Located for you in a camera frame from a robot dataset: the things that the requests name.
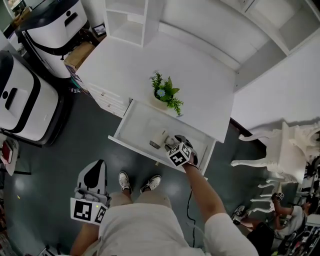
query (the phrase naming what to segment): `dark gray floor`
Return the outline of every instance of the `dark gray floor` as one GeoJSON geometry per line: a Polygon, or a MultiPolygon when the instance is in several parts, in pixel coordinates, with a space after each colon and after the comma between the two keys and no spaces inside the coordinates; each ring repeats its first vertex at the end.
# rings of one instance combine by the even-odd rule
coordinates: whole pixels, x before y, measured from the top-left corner
{"type": "MultiPolygon", "coordinates": [[[[168,194],[184,236],[192,244],[192,228],[187,225],[187,202],[190,186],[184,173],[159,165],[108,139],[121,119],[101,108],[88,96],[77,95],[69,120],[51,147],[38,148],[21,143],[21,166],[32,175],[5,177],[5,212],[8,235],[22,252],[37,255],[45,244],[61,243],[69,249],[81,227],[70,219],[70,197],[74,196],[79,172],[89,163],[103,159],[107,164],[108,192],[120,190],[118,173],[127,171],[133,185],[133,198],[139,188],[155,174],[162,175],[157,190],[168,194]]],[[[264,156],[251,142],[238,140],[239,132],[230,126],[224,144],[217,143],[205,173],[209,183],[221,196],[231,214],[239,204],[250,205],[250,199],[261,191],[257,185],[266,177],[261,168],[231,167],[233,159],[258,159],[264,156]]],[[[203,229],[204,223],[193,199],[190,215],[203,229]]],[[[203,246],[196,231],[196,246],[203,246]]]]}

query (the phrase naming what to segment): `white desk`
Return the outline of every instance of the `white desk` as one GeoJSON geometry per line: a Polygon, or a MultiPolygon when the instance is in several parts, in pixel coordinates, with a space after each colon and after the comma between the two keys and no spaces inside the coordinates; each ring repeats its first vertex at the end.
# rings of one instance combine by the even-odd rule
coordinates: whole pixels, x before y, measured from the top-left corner
{"type": "Polygon", "coordinates": [[[106,37],[76,74],[103,109],[124,117],[129,98],[152,106],[154,71],[171,77],[173,87],[180,88],[176,97],[184,102],[178,118],[171,109],[158,111],[211,138],[207,150],[212,153],[214,142],[225,140],[235,84],[235,72],[217,59],[163,32],[143,48],[106,37]]]}

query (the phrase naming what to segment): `green leaves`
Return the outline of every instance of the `green leaves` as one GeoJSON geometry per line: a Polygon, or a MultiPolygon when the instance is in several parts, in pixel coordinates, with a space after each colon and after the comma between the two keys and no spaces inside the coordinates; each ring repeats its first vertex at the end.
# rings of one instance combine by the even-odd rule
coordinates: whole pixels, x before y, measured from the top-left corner
{"type": "Polygon", "coordinates": [[[152,80],[152,87],[154,88],[155,92],[158,90],[164,90],[165,95],[160,97],[156,93],[154,96],[161,100],[162,102],[166,102],[168,108],[172,108],[176,111],[178,115],[181,115],[181,106],[184,104],[183,101],[174,98],[174,95],[179,92],[179,88],[173,88],[171,77],[169,76],[167,80],[164,80],[162,85],[162,75],[159,72],[156,72],[153,77],[151,77],[152,80]]]}
{"type": "Polygon", "coordinates": [[[163,102],[167,102],[167,100],[169,100],[171,97],[172,97],[171,95],[166,94],[166,95],[162,96],[160,98],[160,100],[163,101],[163,102]]]}
{"type": "Polygon", "coordinates": [[[179,92],[179,88],[172,88],[171,89],[171,95],[174,95],[174,94],[176,94],[177,92],[179,92]]]}
{"type": "Polygon", "coordinates": [[[174,109],[175,112],[178,114],[178,116],[181,115],[181,108],[180,106],[183,105],[184,102],[177,99],[177,98],[172,98],[168,103],[167,106],[168,108],[174,109]]]}

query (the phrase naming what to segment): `black cable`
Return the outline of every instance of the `black cable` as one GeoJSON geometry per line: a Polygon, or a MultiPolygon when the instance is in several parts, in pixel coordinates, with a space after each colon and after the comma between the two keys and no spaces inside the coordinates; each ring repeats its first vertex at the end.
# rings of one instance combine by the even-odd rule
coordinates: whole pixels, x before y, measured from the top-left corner
{"type": "Polygon", "coordinates": [[[196,220],[191,218],[189,216],[189,204],[190,204],[190,200],[191,200],[191,196],[192,196],[192,188],[191,188],[191,192],[190,192],[190,196],[189,196],[189,200],[188,200],[188,204],[187,204],[187,207],[186,207],[186,216],[188,217],[189,220],[193,221],[193,231],[192,231],[192,237],[193,237],[193,244],[192,244],[192,247],[194,248],[195,247],[195,242],[196,242],[196,239],[195,239],[195,225],[196,225],[196,220]]]}

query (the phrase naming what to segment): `white sneaker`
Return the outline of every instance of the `white sneaker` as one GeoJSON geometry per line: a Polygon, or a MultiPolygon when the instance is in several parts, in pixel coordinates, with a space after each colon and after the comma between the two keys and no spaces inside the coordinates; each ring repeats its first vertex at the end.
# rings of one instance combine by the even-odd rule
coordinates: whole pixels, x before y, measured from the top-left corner
{"type": "Polygon", "coordinates": [[[159,186],[160,182],[161,182],[160,175],[153,176],[146,185],[140,188],[140,193],[143,193],[145,189],[150,189],[151,191],[153,191],[156,187],[159,186]]]}
{"type": "Polygon", "coordinates": [[[234,224],[239,225],[242,219],[248,218],[251,212],[252,210],[245,211],[245,206],[240,205],[237,209],[235,209],[231,219],[234,224]]]}
{"type": "Polygon", "coordinates": [[[122,191],[124,191],[125,189],[130,190],[130,195],[132,194],[132,189],[129,183],[129,177],[128,174],[122,170],[119,173],[119,184],[121,186],[122,191]]]}

